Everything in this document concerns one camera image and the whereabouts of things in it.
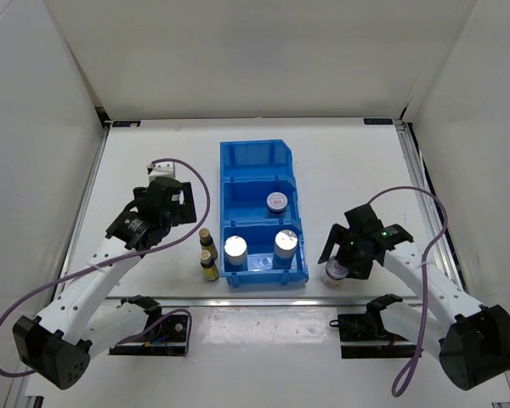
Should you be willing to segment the silver-lid blue-label bottle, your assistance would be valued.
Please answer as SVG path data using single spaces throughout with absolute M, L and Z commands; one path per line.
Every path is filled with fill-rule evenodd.
M 298 247 L 298 236 L 290 229 L 279 231 L 274 240 L 273 266 L 275 269 L 290 269 Z
M 230 236 L 224 243 L 225 268 L 230 272 L 247 270 L 247 242 L 238 235 Z

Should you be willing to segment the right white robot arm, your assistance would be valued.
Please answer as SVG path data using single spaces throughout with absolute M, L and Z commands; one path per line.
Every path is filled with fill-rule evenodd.
M 414 345 L 413 354 L 433 356 L 445 375 L 469 390 L 510 371 L 510 315 L 500 305 L 486 306 L 427 262 L 402 226 L 383 225 L 368 204 L 334 224 L 318 262 L 336 281 L 364 281 L 379 264 L 421 300 L 414 309 L 389 293 L 371 300 L 362 314 L 340 314 L 331 325 L 344 343 L 392 342 Z

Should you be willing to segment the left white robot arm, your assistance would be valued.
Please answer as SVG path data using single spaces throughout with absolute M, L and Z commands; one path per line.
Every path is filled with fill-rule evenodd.
M 90 360 L 125 337 L 158 336 L 161 308 L 149 297 L 125 300 L 109 318 L 92 317 L 121 278 L 171 228 L 196 221 L 189 182 L 157 177 L 133 191 L 133 199 L 105 231 L 88 273 L 33 318 L 20 317 L 12 332 L 20 360 L 61 390 L 73 386 Z

